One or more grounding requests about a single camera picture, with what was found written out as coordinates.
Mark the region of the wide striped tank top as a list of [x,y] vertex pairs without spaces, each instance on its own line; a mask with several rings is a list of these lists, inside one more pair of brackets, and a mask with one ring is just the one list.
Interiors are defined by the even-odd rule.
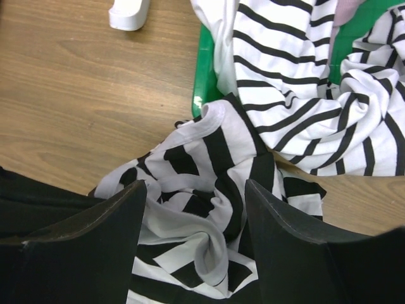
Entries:
[[103,199],[134,181],[147,187],[128,303],[261,302],[244,199],[249,179],[322,217],[325,190],[279,169],[228,95],[100,181],[93,195]]

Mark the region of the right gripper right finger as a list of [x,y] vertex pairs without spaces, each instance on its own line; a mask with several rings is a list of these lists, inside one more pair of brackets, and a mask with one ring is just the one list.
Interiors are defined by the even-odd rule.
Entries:
[[347,231],[253,180],[245,201],[263,303],[404,302],[404,227],[377,236]]

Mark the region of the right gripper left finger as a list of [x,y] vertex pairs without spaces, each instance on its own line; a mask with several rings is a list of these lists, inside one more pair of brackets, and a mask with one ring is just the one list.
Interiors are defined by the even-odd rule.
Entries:
[[146,204],[133,182],[25,237],[1,240],[1,303],[125,303]]

